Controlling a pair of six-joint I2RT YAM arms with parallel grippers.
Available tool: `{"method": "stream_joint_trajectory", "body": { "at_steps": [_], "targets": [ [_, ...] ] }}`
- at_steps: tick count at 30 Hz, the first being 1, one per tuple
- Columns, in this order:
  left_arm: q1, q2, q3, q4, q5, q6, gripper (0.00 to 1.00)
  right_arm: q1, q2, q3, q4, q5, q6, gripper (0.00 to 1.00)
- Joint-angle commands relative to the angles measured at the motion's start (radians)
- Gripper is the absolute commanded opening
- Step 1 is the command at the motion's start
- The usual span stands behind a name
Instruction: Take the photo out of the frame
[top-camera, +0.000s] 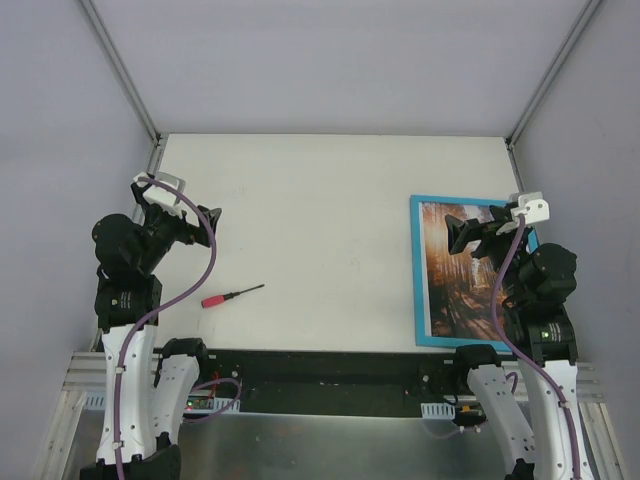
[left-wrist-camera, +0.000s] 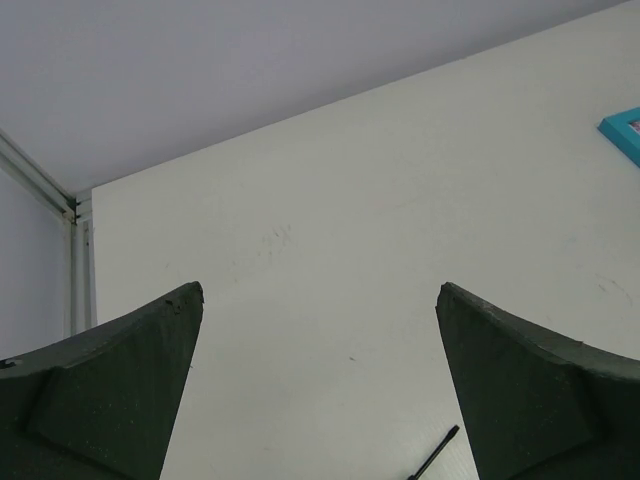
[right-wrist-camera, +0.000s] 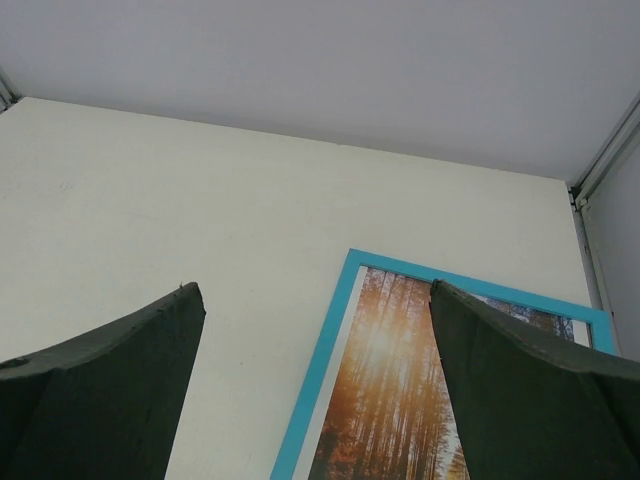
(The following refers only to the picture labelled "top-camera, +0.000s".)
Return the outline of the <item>red handled screwdriver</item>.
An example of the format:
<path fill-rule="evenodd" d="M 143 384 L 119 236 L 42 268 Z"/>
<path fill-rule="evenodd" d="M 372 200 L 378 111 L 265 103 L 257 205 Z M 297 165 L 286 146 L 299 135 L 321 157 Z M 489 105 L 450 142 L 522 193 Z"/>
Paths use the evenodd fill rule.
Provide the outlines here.
<path fill-rule="evenodd" d="M 264 284 L 260 284 L 260 285 L 256 285 L 254 287 L 250 287 L 244 290 L 240 290 L 240 291 L 234 291 L 234 292 L 229 292 L 226 294 L 220 294 L 220 295 L 214 295 L 211 297 L 207 297 L 204 300 L 201 301 L 201 307 L 203 309 L 209 309 L 209 308 L 213 308 L 216 306 L 219 306 L 229 300 L 232 300 L 240 295 L 243 295 L 245 293 L 251 292 L 251 291 L 255 291 L 258 289 L 261 289 L 264 287 Z"/>

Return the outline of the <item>blue wooden picture frame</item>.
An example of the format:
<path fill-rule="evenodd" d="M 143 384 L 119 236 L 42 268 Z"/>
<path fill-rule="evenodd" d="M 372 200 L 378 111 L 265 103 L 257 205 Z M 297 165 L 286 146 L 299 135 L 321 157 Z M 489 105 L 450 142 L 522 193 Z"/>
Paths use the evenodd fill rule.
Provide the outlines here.
<path fill-rule="evenodd" d="M 442 197 L 442 196 L 428 196 L 428 195 L 413 195 L 409 200 L 409 212 L 410 212 L 410 227 L 411 227 L 411 253 L 412 253 L 412 280 L 413 280 L 413 309 L 414 309 L 414 325 L 415 325 L 415 343 L 420 347 L 444 347 L 444 348 L 456 348 L 462 345 L 471 344 L 489 344 L 499 353 L 506 353 L 508 348 L 499 339 L 498 341 L 480 341 L 480 340 L 466 340 L 466 339 L 452 339 L 452 338 L 429 338 L 426 336 L 425 331 L 425 316 L 424 316 L 424 290 L 423 290 L 423 275 L 421 273 L 421 252 L 420 252 L 420 239 L 419 239 L 419 224 L 418 224 L 418 208 L 422 202 L 443 202 L 443 203 L 455 203 L 455 204 L 475 204 L 484 205 L 488 208 L 491 205 L 502 206 L 504 203 L 499 200 L 493 199 L 473 199 L 473 198 L 461 198 L 461 197 Z"/>

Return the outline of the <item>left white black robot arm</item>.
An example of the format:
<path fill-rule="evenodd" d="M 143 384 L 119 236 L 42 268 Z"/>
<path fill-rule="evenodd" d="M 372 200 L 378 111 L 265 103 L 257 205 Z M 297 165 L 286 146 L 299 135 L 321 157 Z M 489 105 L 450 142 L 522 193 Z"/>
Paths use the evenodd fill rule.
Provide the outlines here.
<path fill-rule="evenodd" d="M 177 479 L 178 436 L 192 389 L 211 378 L 200 338 L 171 339 L 153 358 L 162 284 L 154 274 L 174 243 L 210 247 L 218 209 L 196 206 L 193 225 L 183 210 L 183 180 L 141 173 L 131 190 L 143 211 L 137 224 L 123 214 L 92 230 L 99 262 L 94 309 L 106 360 L 104 421 L 94 464 L 83 479 Z"/>

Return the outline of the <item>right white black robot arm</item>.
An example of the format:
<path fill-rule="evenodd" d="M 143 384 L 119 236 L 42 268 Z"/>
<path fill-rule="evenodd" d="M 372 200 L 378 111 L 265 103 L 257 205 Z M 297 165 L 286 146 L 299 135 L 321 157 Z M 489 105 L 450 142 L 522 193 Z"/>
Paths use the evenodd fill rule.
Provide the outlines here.
<path fill-rule="evenodd" d="M 576 255 L 555 243 L 531 247 L 535 224 L 549 219 L 540 193 L 520 194 L 490 209 L 492 219 L 446 215 L 448 251 L 471 242 L 477 259 L 497 273 L 489 311 L 496 331 L 516 357 L 528 408 L 522 410 L 503 381 L 505 371 L 487 344 L 456 349 L 452 387 L 474 394 L 496 434 L 508 479 L 590 479 L 577 399 L 578 348 L 565 308 L 575 291 Z"/>

